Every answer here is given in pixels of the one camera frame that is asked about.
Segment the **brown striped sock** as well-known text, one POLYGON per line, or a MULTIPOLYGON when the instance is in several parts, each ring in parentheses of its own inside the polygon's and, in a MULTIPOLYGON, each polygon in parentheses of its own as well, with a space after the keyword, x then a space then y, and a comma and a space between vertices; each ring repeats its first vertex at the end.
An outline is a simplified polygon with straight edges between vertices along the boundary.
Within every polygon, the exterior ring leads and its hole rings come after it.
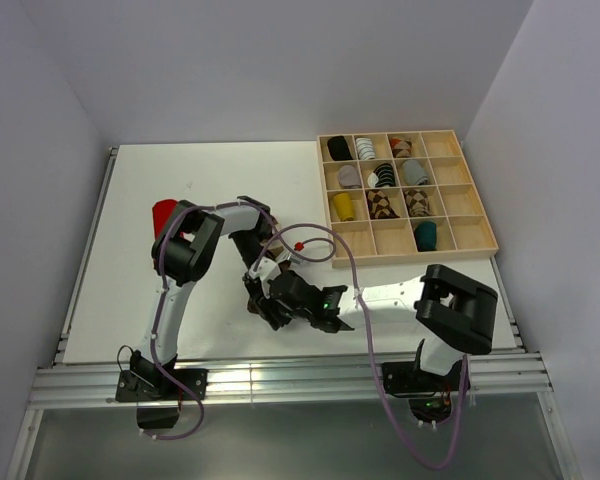
POLYGON ((278 303, 270 296, 271 284, 277 277, 271 282, 269 289, 264 290, 260 284, 260 281, 250 279, 247 275, 247 272, 243 276, 243 284, 249 295, 247 303, 248 311, 258 314, 265 320, 273 321, 280 315, 280 307, 278 306, 278 303))

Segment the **dark green reindeer sock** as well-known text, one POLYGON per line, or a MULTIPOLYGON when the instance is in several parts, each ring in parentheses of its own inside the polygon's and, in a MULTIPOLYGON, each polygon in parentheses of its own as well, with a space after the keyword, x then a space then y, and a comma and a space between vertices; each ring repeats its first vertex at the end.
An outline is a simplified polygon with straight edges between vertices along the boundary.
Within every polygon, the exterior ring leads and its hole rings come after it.
POLYGON ((419 252, 437 250, 437 225, 432 221, 423 221, 414 228, 414 239, 419 252))

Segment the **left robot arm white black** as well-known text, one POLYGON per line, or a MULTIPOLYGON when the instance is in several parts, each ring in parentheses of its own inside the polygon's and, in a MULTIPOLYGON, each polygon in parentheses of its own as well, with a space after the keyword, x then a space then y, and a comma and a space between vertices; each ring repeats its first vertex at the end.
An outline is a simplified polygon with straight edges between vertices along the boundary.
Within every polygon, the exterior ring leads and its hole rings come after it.
POLYGON ((219 207, 204 208, 187 200, 175 203, 151 249, 162 281, 156 317, 130 359, 139 388, 150 398, 163 399, 174 389, 184 310, 193 287, 209 270, 221 237, 234 242, 248 270, 258 263, 278 274, 274 256, 262 246, 272 238, 274 228, 270 207, 247 196, 219 207))

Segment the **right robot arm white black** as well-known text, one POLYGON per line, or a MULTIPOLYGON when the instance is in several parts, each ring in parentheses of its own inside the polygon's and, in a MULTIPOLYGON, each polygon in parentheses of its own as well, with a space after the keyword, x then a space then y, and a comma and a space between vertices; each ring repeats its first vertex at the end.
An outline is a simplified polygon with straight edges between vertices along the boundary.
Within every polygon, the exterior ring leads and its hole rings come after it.
POLYGON ((465 355, 492 351, 498 294, 445 265, 433 264, 410 280, 372 287, 319 288, 265 259, 247 271, 248 309, 277 331, 299 318, 328 334, 350 332, 371 320, 419 324, 430 332, 417 347, 415 383, 432 390, 465 355))

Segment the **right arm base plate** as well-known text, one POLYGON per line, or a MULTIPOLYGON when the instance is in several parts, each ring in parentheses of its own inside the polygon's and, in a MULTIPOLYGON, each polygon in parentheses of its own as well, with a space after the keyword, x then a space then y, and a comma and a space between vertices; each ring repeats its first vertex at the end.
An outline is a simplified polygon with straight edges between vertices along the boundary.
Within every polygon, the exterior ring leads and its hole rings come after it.
POLYGON ((417 369, 414 361, 383 362, 379 378, 381 394, 393 398, 429 398, 459 392, 462 378, 466 387, 471 385, 460 361, 443 376, 417 369))

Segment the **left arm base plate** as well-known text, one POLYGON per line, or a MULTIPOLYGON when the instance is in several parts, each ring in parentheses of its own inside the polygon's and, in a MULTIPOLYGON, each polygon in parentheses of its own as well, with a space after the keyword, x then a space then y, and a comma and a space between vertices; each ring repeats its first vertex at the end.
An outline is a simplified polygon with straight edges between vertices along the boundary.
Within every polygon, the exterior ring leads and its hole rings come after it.
POLYGON ((205 398, 209 373, 207 369, 176 369, 174 363, 165 365, 163 369, 176 380, 176 383, 165 377, 151 362, 145 366, 123 370, 119 375, 115 401, 133 403, 192 400, 193 397, 185 392, 185 387, 198 399, 205 398))

